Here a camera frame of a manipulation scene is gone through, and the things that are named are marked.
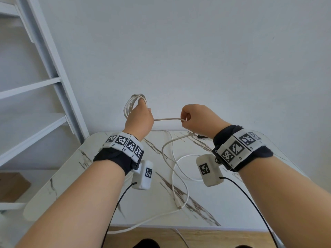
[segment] human hand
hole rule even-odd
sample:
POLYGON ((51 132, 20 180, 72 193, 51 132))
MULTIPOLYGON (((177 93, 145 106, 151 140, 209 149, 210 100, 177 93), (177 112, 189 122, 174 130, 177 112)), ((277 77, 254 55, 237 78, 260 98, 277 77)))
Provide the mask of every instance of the human hand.
POLYGON ((231 124, 217 116, 210 108, 200 104, 185 105, 180 114, 185 129, 213 139, 217 133, 231 124))
POLYGON ((147 108, 143 99, 138 100, 138 105, 132 110, 126 119, 123 132, 133 135, 139 141, 151 131, 154 118, 151 109, 147 108))

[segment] table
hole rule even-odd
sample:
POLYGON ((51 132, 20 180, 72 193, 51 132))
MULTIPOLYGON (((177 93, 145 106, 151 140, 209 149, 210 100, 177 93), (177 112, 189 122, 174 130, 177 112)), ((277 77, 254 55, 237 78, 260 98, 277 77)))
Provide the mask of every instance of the table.
MULTIPOLYGON (((262 138, 263 142, 272 149, 275 156, 302 173, 268 138, 259 132, 253 132, 262 138)), ((161 155, 162 146, 171 139, 170 134, 173 138, 176 138, 186 135, 188 132, 152 131, 143 140, 145 152, 143 159, 154 163, 151 188, 147 191, 129 189, 116 210, 111 225, 130 226, 154 215, 176 209, 172 198, 171 169, 166 165, 161 155)), ((114 132, 99 132, 91 135, 28 202, 23 216, 30 221, 37 220, 89 167, 100 147, 111 135, 114 135, 114 132)), ((177 159, 188 154, 207 154, 210 153, 212 148, 213 142, 211 139, 198 139, 197 135, 174 142, 174 153, 177 159)), ((173 166, 171 145, 165 147, 164 153, 173 166)), ((190 156, 182 159, 179 164, 187 175, 201 179, 195 159, 196 156, 190 156)), ((223 166, 220 166, 220 169, 224 176, 234 180, 248 193, 237 173, 227 171, 223 166)), ((185 179, 178 168, 176 168, 176 171, 185 179)), ((154 219, 144 226, 214 230, 267 230, 253 205, 230 181, 226 180, 213 187, 206 187, 203 182, 194 182, 187 179, 185 179, 185 182, 189 188, 189 200, 186 207, 174 214, 154 219)), ((130 183, 131 179, 124 183, 121 194, 130 183)), ((176 186, 177 195, 185 199, 185 187, 176 175, 174 176, 174 185, 176 186)))

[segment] wooden floor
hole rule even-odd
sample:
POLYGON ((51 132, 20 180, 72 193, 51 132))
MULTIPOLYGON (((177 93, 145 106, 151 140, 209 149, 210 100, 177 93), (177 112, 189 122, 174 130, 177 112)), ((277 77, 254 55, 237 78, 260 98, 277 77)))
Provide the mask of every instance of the wooden floor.
MULTIPOLYGON (((190 248, 235 248, 245 244, 253 248, 275 248, 268 232, 247 231, 202 231, 180 229, 180 233, 188 242, 190 248)), ((151 238, 158 242, 161 248, 185 248, 179 235, 172 229, 136 228, 132 231, 107 235, 105 248, 132 248, 140 240, 151 238)))

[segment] black wristband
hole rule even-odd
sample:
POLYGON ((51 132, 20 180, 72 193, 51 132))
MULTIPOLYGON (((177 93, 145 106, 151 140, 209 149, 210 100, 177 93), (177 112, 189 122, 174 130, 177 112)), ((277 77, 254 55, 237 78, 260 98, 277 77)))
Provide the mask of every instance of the black wristband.
POLYGON ((93 159, 94 161, 110 160, 117 163, 128 174, 136 165, 133 160, 120 150, 103 148, 93 159))
MULTIPOLYGON (((224 129, 222 129, 219 133, 216 134, 216 136, 213 139, 214 145, 218 148, 224 144, 234 133, 242 130, 243 127, 239 126, 239 125, 230 125, 224 129)), ((240 164, 237 165, 237 167, 235 167, 235 169, 232 169, 227 163, 226 161, 220 157, 218 155, 217 159, 221 158, 221 162, 223 163, 223 165, 230 171, 234 171, 234 172, 238 172, 240 171, 243 167, 245 167, 247 164, 249 164, 250 162, 252 162, 254 159, 258 158, 258 157, 272 157, 273 156, 273 152, 266 146, 261 146, 260 148, 258 148, 257 150, 253 151, 245 160, 243 160, 240 164)))

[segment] person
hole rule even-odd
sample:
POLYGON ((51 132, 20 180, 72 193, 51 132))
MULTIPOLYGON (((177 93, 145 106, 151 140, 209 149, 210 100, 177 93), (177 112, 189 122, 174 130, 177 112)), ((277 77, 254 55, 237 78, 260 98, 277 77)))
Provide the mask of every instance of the person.
MULTIPOLYGON (((184 106, 181 118, 185 129, 211 139, 231 125, 199 104, 184 106)), ((123 132, 142 141, 153 123, 151 109, 140 99, 123 132)), ((274 156, 254 159, 239 175, 285 247, 331 247, 328 192, 274 156)), ((32 225, 17 248, 100 247, 124 177, 115 162, 93 162, 32 225)))

